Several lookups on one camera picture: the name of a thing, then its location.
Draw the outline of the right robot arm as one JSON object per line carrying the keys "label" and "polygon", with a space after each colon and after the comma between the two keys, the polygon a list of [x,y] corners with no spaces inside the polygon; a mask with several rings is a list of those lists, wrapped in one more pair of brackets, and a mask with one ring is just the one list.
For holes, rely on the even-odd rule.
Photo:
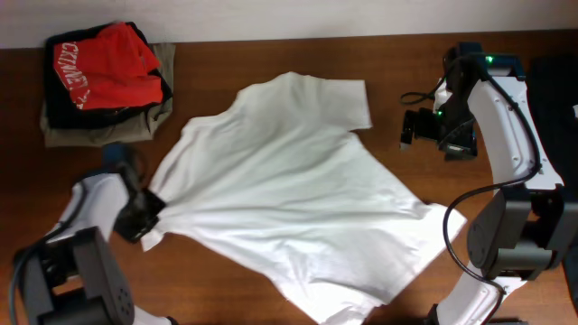
{"label": "right robot arm", "polygon": [[408,92],[400,144],[433,141],[472,157],[486,145],[491,200],[470,224],[461,277],[429,311],[429,324],[491,324],[516,289],[557,267],[577,232],[577,202],[540,142],[519,60],[452,50],[428,93]]}

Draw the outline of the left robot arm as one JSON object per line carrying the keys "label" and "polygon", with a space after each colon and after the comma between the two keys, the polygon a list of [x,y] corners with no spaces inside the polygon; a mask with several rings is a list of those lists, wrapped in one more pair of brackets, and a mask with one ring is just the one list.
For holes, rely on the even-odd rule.
{"label": "left robot arm", "polygon": [[20,298],[35,325],[177,325],[155,316],[134,300],[108,239],[129,202],[118,173],[90,175],[72,188],[72,197],[54,228],[14,258],[9,309]]}

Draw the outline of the white t-shirt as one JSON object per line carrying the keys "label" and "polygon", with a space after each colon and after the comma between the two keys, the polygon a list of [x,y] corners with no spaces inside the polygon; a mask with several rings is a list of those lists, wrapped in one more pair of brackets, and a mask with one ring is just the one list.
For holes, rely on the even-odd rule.
{"label": "white t-shirt", "polygon": [[165,204],[142,239],[192,238],[267,277],[320,324],[360,324],[445,248],[464,216],[420,201],[361,143],[361,80],[287,72],[195,117],[150,184]]}

